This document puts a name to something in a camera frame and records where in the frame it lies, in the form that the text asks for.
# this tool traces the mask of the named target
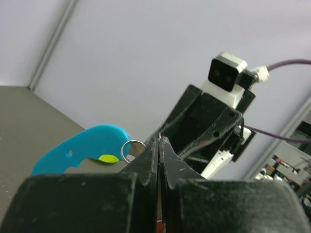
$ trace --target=blue plastic tool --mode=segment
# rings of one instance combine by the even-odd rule
[[[122,145],[130,140],[129,134],[113,125],[99,125],[69,138],[46,153],[35,164],[32,175],[63,173],[69,167],[78,167],[86,158],[98,159],[103,154],[111,154],[119,160]],[[129,153],[130,145],[123,153]]]

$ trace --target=white connector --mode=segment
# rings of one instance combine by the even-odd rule
[[[226,166],[231,162],[233,158],[233,154],[228,151],[218,151],[206,168],[201,173],[205,179],[211,178],[217,171],[219,171],[222,167]]]
[[[270,78],[269,71],[266,66],[256,67],[251,70],[255,75],[255,80],[258,83],[262,83]]]
[[[247,129],[247,128],[244,128],[243,130],[243,138],[244,140],[242,141],[242,145],[247,141],[247,139],[249,138],[249,136],[252,134],[252,132]]]

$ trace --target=scratched black surface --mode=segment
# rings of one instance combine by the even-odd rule
[[[19,188],[1,233],[129,232],[137,175],[34,176]]]
[[[311,232],[297,197],[283,183],[181,180],[178,190],[183,232]]]
[[[137,174],[139,182],[135,189],[133,205],[129,215],[132,219],[130,232],[152,232],[156,226],[158,194],[159,138],[149,140],[145,150],[121,172]]]
[[[173,150],[188,164],[193,165],[191,160],[187,160],[190,154],[192,157],[203,156],[210,161],[241,121],[241,112],[203,93],[194,85],[189,85],[152,137],[158,133],[166,136]],[[208,145],[204,148],[200,146],[202,144]]]

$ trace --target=white robot part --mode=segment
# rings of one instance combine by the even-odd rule
[[[244,130],[243,130],[243,138],[244,138],[244,140],[242,141],[242,145],[247,141],[247,139],[249,138],[249,136],[251,134],[252,134],[252,132],[249,129],[244,128]]]
[[[283,179],[277,175],[274,176],[273,180],[274,181],[283,181]]]
[[[228,61],[231,62],[232,66],[234,66],[238,72],[242,72],[243,70],[245,70],[247,68],[247,62],[244,61],[243,59],[228,53],[228,52],[222,52],[221,54],[219,54],[217,56],[217,58],[220,59],[227,59]]]
[[[264,167],[260,170],[260,172],[264,175],[267,174],[267,170]]]
[[[270,181],[272,181],[273,178],[272,178],[271,176],[264,175],[264,176],[263,176],[263,180],[270,180]]]
[[[244,88],[235,84],[233,90],[231,92],[228,92],[226,90],[223,90],[219,86],[211,83],[208,79],[206,79],[202,83],[200,89],[234,109],[237,108],[245,91]]]
[[[210,179],[222,167],[229,164],[233,158],[233,154],[228,151],[218,151],[206,168],[201,173],[205,179]]]
[[[262,175],[262,174],[258,173],[258,174],[255,176],[255,180],[260,181],[260,180],[262,180],[262,179],[263,179],[263,176],[264,176],[264,175]]]

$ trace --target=screw hole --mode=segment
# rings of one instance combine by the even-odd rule
[[[219,70],[216,69],[216,70],[214,71],[214,75],[215,75],[215,77],[219,77],[219,75],[220,75]]]
[[[218,132],[218,131],[215,131],[215,132],[213,133],[213,136],[214,136],[214,137],[219,137],[219,132]]]
[[[229,117],[234,117],[234,116],[235,116],[234,112],[229,113]]]
[[[231,77],[230,77],[230,76],[226,76],[226,77],[225,77],[225,81],[226,81],[227,83],[231,82]]]
[[[72,157],[72,155],[73,155],[72,150],[69,150],[69,151],[66,153],[66,156],[67,156],[68,158]]]

